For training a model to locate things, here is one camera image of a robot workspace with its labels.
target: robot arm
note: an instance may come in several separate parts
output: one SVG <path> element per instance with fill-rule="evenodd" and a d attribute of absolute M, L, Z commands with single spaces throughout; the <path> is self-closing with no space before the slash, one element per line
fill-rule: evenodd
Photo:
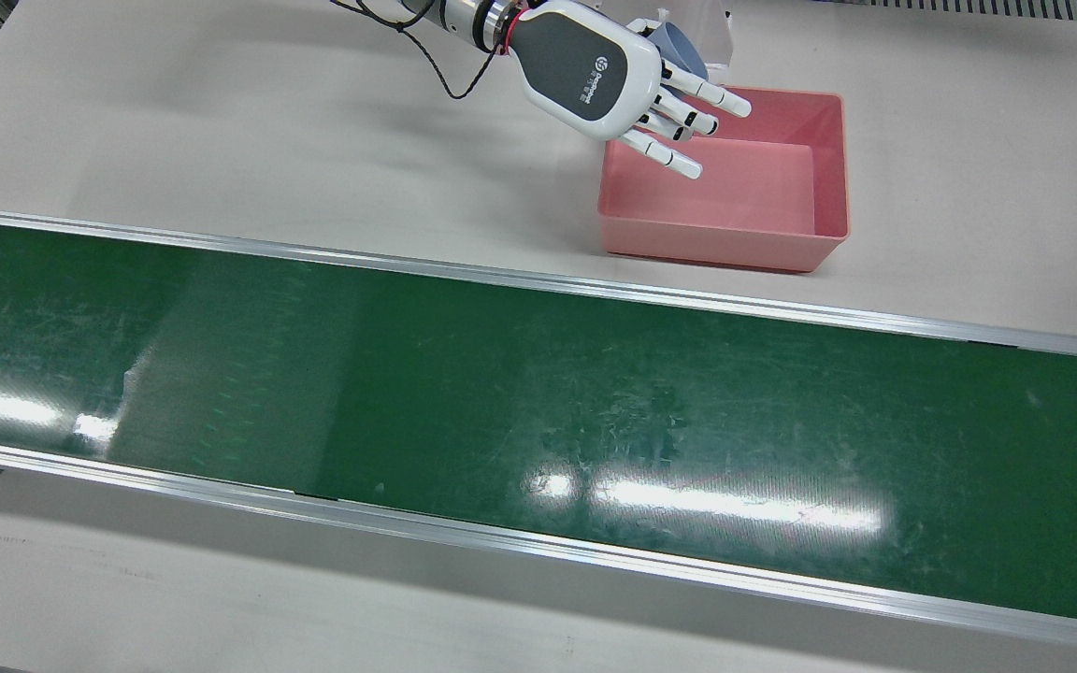
<path fill-rule="evenodd" d="M 687 95 L 736 116 L 751 103 L 662 57 L 646 39 L 656 22 L 629 27 L 574 0 L 401 0 L 484 52 L 508 50 L 521 65 L 527 98 L 596 140 L 618 139 L 638 152 L 696 180 L 701 166 L 646 132 L 684 141 L 710 136 L 718 120 L 681 99 Z"/>

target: green conveyor belt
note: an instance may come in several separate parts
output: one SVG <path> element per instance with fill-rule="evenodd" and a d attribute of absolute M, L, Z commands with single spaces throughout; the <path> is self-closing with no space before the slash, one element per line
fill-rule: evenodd
<path fill-rule="evenodd" d="M 0 226 L 0 444 L 1077 617 L 1077 357 Z"/>

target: black cable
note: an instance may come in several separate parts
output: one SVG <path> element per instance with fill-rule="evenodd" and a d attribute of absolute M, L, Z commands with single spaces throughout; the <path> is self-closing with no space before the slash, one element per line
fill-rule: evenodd
<path fill-rule="evenodd" d="M 503 31 L 500 38 L 498 38 L 496 44 L 492 44 L 492 51 L 488 53 L 488 57 L 485 59 L 485 62 L 479 66 L 479 70 L 476 71 L 476 75 L 471 79 L 471 82 L 467 82 L 467 88 L 463 90 L 463 94 L 453 93 L 453 90 L 451 90 L 451 85 L 448 84 L 448 78 L 444 76 L 444 73 L 439 68 L 439 64 L 436 64 L 435 56 L 432 56 L 431 52 L 428 51 L 426 47 L 423 46 L 417 38 L 415 38 L 414 33 L 410 33 L 408 30 L 410 27 L 418 25 L 418 22 L 422 20 L 422 18 L 426 16 L 428 12 L 431 12 L 431 8 L 435 5 L 436 1 L 437 0 L 428 0 L 426 4 L 423 4 L 422 9 L 419 10 L 418 13 L 416 13 L 412 17 L 407 18 L 405 22 L 390 22 L 389 18 L 381 17 L 379 14 L 368 9 L 367 4 L 364 4 L 364 0 L 355 0 L 355 4 L 358 4 L 355 8 L 353 8 L 353 5 L 342 3 L 341 0 L 330 0 L 330 3 L 335 4 L 337 8 L 346 9 L 348 12 L 355 12 L 362 17 L 369 17 L 372 20 L 377 22 L 378 25 L 392 27 L 392 29 L 396 30 L 401 34 L 405 34 L 410 42 L 415 43 L 415 46 L 418 46 L 418 51 L 422 52 L 422 56 L 426 57 L 426 62 L 431 64 L 431 68 L 435 70 L 436 76 L 439 78 L 439 84 L 443 85 L 444 93 L 446 93 L 452 101 L 461 101 L 461 99 L 466 98 L 467 95 L 472 93 L 472 89 L 476 88 L 476 85 L 479 83 L 479 78 L 484 76 L 485 72 L 488 71 L 488 66 L 492 64 L 492 59 L 494 59 L 496 52 L 501 48 L 501 42 L 504 42 L 505 33 Z"/>

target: pink container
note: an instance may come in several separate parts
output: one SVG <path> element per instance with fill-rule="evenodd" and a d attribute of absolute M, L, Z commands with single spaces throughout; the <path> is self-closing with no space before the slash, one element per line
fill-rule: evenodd
<path fill-rule="evenodd" d="M 850 234 L 842 101 L 833 94 L 730 88 L 744 120 L 676 148 L 688 180 L 617 141 L 605 146 L 601 229 L 610 252 L 809 272 Z"/>

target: robotic finger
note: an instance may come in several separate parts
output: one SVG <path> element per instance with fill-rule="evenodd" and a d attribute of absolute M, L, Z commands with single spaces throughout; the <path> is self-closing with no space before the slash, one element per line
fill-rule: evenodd
<path fill-rule="evenodd" d="M 691 138 L 691 128 L 685 128 L 674 123 L 674 121 L 656 114 L 649 114 L 649 112 L 638 117 L 634 126 L 645 131 L 658 132 L 659 136 L 668 140 L 675 140 L 676 142 L 684 142 Z"/>
<path fill-rule="evenodd" d="M 719 123 L 714 115 L 705 114 L 687 102 L 681 101 L 666 86 L 659 88 L 655 100 L 651 102 L 651 109 L 661 112 L 667 118 L 674 121 L 680 126 L 691 128 L 696 132 L 703 132 L 705 136 L 713 136 L 714 132 L 717 132 Z"/>
<path fill-rule="evenodd" d="M 666 59 L 662 61 L 662 81 L 667 82 L 667 86 L 700 98 L 701 101 L 712 103 L 713 107 L 730 112 L 731 115 L 751 116 L 751 102 L 747 99 L 712 84 L 702 76 L 685 71 Z"/>
<path fill-rule="evenodd" d="M 662 142 L 651 138 L 645 132 L 638 131 L 632 128 L 629 129 L 629 131 L 620 134 L 620 138 L 617 140 L 623 141 L 624 144 L 634 149 L 638 153 L 642 154 L 642 156 L 661 163 L 661 165 L 679 172 L 684 176 L 684 178 L 691 180 L 700 178 L 702 169 L 699 163 L 693 160 L 693 158 L 685 157 L 680 152 L 668 148 L 662 144 Z"/>

